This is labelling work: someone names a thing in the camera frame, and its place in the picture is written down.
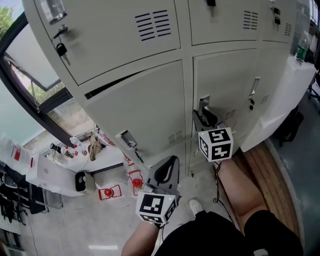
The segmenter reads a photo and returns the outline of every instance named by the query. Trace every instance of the sneaker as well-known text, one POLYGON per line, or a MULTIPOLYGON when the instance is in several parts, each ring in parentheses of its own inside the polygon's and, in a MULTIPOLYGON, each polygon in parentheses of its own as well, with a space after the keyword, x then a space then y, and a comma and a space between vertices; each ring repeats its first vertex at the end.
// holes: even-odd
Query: sneaker
POLYGON ((191 199, 189 201, 189 207, 193 212, 194 217, 196 217, 197 213, 200 213, 201 211, 203 211, 201 203, 197 199, 191 199))

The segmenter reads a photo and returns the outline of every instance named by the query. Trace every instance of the black bag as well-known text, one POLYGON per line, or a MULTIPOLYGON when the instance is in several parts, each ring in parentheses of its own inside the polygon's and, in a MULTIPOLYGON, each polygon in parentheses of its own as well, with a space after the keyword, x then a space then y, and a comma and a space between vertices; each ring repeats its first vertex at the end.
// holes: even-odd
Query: black bag
POLYGON ((294 140, 304 118, 304 115, 298 111, 298 106, 291 110, 283 123, 273 133, 273 136, 279 140, 280 147, 282 147, 283 142, 292 142, 294 140))

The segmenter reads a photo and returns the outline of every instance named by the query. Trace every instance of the tree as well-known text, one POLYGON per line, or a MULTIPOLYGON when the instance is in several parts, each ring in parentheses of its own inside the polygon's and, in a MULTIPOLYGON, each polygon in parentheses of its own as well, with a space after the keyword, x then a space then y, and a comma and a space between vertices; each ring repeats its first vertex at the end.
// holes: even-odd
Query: tree
MULTIPOLYGON (((51 88, 48 91, 42 90, 40 87, 38 87, 35 83, 33 84, 33 90, 34 90, 34 97, 35 100, 41 104, 45 100, 49 99, 51 96, 59 92, 62 88, 64 88, 64 84, 62 82, 59 82, 57 85, 55 85, 53 88, 51 88)), ((27 88, 29 93, 33 95, 32 87, 31 85, 27 88)))
POLYGON ((13 10, 14 9, 12 7, 8 6, 0 7, 0 39, 14 22, 12 19, 13 10))

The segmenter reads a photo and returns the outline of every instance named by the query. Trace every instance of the label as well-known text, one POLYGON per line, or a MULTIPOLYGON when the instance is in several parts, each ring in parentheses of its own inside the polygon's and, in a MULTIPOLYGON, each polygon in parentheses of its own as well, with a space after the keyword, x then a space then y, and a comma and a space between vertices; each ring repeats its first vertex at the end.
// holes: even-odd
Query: label
POLYGON ((296 57, 300 60, 305 60, 307 54, 307 50, 303 49, 301 46, 298 45, 298 49, 296 51, 296 57))
POLYGON ((19 161, 20 154, 21 154, 21 147, 15 145, 14 148, 16 149, 15 154, 14 154, 14 160, 19 161))

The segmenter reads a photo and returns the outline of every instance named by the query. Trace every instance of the gray floor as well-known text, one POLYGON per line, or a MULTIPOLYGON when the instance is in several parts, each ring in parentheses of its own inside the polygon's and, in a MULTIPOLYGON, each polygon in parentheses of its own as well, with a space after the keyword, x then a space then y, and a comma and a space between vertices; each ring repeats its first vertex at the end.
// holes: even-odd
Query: gray floor
POLYGON ((319 104, 305 94, 299 103, 304 120, 293 142, 271 141, 293 183, 302 212, 305 255, 320 247, 320 115, 319 104))
MULTIPOLYGON (((99 173, 96 180, 107 181, 114 177, 112 171, 99 173)), ((170 223, 165 226, 164 238, 172 232, 179 224, 194 219, 188 206, 192 198, 197 198, 204 210, 216 212, 228 218, 221 206, 213 203, 216 196, 216 184, 208 170, 199 171, 195 176, 181 180, 178 190, 182 196, 179 206, 173 212, 170 223)), ((226 197, 220 192, 221 199, 232 213, 226 197)), ((50 209, 49 213, 30 215, 30 226, 34 235, 35 246, 39 256, 119 256, 121 249, 127 239, 136 229, 140 220, 135 214, 136 200, 127 198, 129 206, 121 207, 100 201, 98 192, 76 198, 63 197, 63 209, 50 209), (59 239, 59 228, 61 221, 61 242, 59 239)), ((50 194, 49 201, 58 202, 54 194, 50 194)), ((28 256, 35 256, 31 229, 22 227, 21 242, 28 256)))

